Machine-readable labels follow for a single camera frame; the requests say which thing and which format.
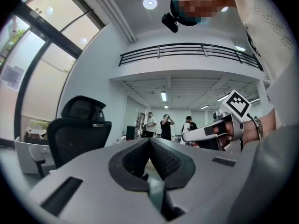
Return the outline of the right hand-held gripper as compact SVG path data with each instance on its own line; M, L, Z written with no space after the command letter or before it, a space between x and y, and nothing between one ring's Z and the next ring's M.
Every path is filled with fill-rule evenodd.
M251 103L236 90L223 100L219 111L214 113L214 123L188 131L182 135L184 142L216 139L219 149L240 153L243 149L244 122Z

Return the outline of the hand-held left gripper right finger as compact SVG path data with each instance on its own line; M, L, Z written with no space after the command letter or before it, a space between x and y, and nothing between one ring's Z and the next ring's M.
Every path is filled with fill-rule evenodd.
M242 153L184 146L151 138L150 159L164 179L161 211L151 224L230 224L243 177Z

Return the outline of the person's right hand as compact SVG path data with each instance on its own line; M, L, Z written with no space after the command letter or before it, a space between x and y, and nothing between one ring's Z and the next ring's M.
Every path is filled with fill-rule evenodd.
M226 122L225 125L228 134L221 136L222 145L226 145L229 142L229 140L234 136L234 129L232 123ZM258 134L254 122L245 122L242 136L243 144L246 145L246 143L256 140L258 140Z

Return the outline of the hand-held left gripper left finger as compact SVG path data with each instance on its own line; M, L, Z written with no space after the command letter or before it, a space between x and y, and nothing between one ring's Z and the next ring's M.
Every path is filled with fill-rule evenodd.
M163 224L165 218L145 192L122 188L108 171L114 154L142 140L127 141L84 153L42 179L29 193L42 204L68 177L82 180L59 218L71 224Z

